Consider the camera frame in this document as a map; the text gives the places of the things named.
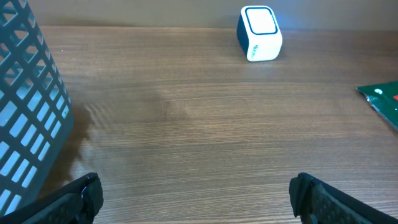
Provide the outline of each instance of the perforated basket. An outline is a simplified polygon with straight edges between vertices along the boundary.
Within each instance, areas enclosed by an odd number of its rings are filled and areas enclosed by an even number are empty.
[[[70,97],[26,0],[0,0],[0,216],[35,200],[73,126]]]

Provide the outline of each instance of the small box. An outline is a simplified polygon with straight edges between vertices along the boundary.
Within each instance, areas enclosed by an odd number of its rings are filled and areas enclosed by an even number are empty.
[[[243,7],[236,34],[250,62],[273,60],[279,55],[282,34],[270,7]]]

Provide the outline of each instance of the wooden table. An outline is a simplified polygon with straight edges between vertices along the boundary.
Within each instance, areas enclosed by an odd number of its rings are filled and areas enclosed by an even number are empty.
[[[308,172],[398,218],[398,135],[355,88],[398,79],[397,32],[296,32],[246,61],[233,29],[42,27],[75,127],[42,194],[101,177],[95,223],[300,223]]]

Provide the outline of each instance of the white and blue box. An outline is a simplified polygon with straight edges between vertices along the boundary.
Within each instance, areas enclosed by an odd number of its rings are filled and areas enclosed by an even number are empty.
[[[250,62],[274,60],[279,55],[282,34],[270,7],[243,7],[236,34]]]

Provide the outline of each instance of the gray basket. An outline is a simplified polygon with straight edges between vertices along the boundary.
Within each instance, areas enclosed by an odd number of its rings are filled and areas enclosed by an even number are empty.
[[[26,0],[0,0],[0,217],[35,200],[73,126],[70,97]]]

